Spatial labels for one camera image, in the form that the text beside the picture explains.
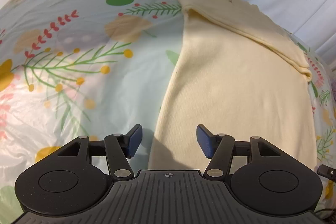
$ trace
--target cream fabric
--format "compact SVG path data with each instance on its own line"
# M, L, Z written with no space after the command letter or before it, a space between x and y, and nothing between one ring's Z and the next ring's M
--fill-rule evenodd
M201 169L196 126L236 140L261 136L309 168L316 144L304 53L241 0L179 0L184 37L163 100L149 169Z

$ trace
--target yellow towel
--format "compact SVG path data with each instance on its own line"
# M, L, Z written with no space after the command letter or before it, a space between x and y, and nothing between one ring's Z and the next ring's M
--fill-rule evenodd
M179 0L184 36L163 100L149 169L201 169L196 126L236 140L261 136L313 169L315 130L302 50L257 6Z

